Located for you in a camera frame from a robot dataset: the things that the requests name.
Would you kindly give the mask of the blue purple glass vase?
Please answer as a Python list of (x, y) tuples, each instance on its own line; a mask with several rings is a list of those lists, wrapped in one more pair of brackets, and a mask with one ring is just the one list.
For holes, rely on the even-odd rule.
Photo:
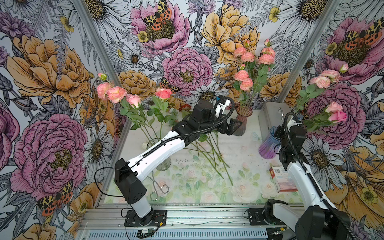
[(279, 154), (281, 140), (274, 136), (278, 128), (279, 126), (272, 127), (267, 138), (259, 147), (259, 154), (264, 159), (271, 160)]

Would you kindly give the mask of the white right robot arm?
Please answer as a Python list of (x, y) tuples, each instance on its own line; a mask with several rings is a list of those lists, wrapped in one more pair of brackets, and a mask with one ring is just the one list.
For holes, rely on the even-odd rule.
[(351, 233), (350, 220), (326, 197), (300, 152), (306, 138), (300, 124), (299, 118), (289, 112), (275, 135), (281, 141), (279, 160), (293, 179), (305, 210), (298, 214), (287, 204), (274, 203), (273, 217), (285, 223), (297, 240), (345, 240)]

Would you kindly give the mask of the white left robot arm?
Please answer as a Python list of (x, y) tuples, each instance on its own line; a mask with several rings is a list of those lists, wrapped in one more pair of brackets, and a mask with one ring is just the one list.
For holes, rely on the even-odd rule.
[(201, 135), (217, 131), (232, 135), (242, 122), (232, 119), (236, 109), (232, 98), (219, 96), (217, 102), (200, 100), (191, 114), (179, 121), (167, 135), (141, 155), (115, 164), (115, 184), (133, 212), (146, 225), (153, 216), (153, 207), (146, 198), (143, 181), (162, 162), (174, 153), (198, 140)]

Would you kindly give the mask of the pink rose stem bunch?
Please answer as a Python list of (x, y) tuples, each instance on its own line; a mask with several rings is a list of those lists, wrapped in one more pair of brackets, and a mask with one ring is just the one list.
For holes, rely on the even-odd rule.
[(141, 98), (138, 95), (128, 94), (127, 90), (122, 87), (115, 87), (104, 73), (98, 73), (98, 80), (101, 81), (97, 86), (98, 97), (111, 102), (119, 116), (130, 120), (132, 122), (131, 130), (142, 129), (146, 119), (142, 116)]

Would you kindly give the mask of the eleventh pink rose stem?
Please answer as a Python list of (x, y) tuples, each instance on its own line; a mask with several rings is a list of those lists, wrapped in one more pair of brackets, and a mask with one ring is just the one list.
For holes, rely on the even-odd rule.
[(304, 106), (311, 100), (320, 96), (325, 90), (329, 89), (336, 83), (339, 83), (342, 76), (341, 74), (346, 73), (349, 70), (349, 65), (344, 64), (338, 71), (325, 70), (320, 73), (319, 76), (312, 78), (309, 85), (304, 89), (300, 90), (299, 98), (295, 106), (295, 113), (304, 110)]

